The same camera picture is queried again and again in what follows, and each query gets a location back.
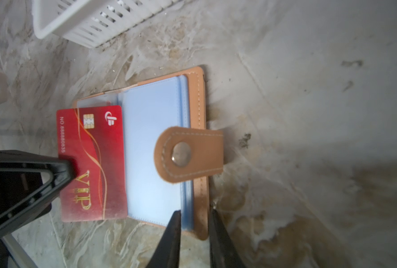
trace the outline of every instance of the metal snap button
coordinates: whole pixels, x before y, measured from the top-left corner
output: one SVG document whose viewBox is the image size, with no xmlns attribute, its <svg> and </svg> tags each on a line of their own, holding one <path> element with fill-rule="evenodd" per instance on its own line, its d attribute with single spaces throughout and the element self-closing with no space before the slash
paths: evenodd
<svg viewBox="0 0 397 268">
<path fill-rule="evenodd" d="M 180 142 L 173 147 L 172 161 L 180 167 L 185 167 L 191 160 L 191 147 L 186 142 Z"/>
</svg>

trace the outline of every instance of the red vip card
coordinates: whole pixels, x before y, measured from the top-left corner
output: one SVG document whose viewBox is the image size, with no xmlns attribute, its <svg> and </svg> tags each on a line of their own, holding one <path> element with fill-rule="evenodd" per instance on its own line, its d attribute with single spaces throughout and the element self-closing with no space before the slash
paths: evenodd
<svg viewBox="0 0 397 268">
<path fill-rule="evenodd" d="M 62 221 L 127 217 L 121 106 L 57 111 L 59 158 L 77 177 L 60 193 Z"/>
</svg>

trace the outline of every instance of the card logo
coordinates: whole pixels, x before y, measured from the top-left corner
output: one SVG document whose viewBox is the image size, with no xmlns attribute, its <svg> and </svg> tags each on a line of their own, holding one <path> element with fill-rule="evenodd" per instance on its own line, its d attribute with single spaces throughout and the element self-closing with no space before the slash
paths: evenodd
<svg viewBox="0 0 397 268">
<path fill-rule="evenodd" d="M 113 124 L 115 124 L 116 117 L 113 117 L 112 113 L 107 111 L 105 114 L 105 120 L 109 126 L 113 126 Z"/>
</svg>

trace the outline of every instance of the tan leather wallet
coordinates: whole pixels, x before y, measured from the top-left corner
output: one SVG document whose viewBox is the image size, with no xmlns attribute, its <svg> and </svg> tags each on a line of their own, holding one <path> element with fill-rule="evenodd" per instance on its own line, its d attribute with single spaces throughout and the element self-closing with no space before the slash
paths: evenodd
<svg viewBox="0 0 397 268">
<path fill-rule="evenodd" d="M 191 128 L 170 127 L 165 130 L 155 145 L 155 167 L 162 179 L 178 183 L 193 180 L 194 187 L 194 231 L 185 232 L 205 240 L 208 237 L 209 181 L 208 176 L 223 171 L 223 133 L 206 129 L 206 95 L 204 73 L 201 67 L 193 67 L 158 78 L 149 79 L 126 88 L 94 94 L 83 99 L 108 93 L 118 93 L 143 84 L 170 77 L 185 75 L 188 79 Z M 172 160 L 174 146 L 185 142 L 191 149 L 191 158 L 184 167 Z"/>
</svg>

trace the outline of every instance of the marble surface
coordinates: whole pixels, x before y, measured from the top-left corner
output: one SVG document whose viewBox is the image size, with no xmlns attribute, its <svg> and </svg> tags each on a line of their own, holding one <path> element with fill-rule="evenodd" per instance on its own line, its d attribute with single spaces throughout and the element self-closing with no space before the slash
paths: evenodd
<svg viewBox="0 0 397 268">
<path fill-rule="evenodd" d="M 95 49 L 33 34 L 0 1 L 0 150 L 56 156 L 73 99 L 200 65 L 225 134 L 211 203 L 248 267 L 397 267 L 397 1 L 181 1 Z M 132 219 L 17 230 L 39 267 L 145 267 L 162 229 Z M 209 267 L 182 237 L 181 267 Z"/>
</svg>

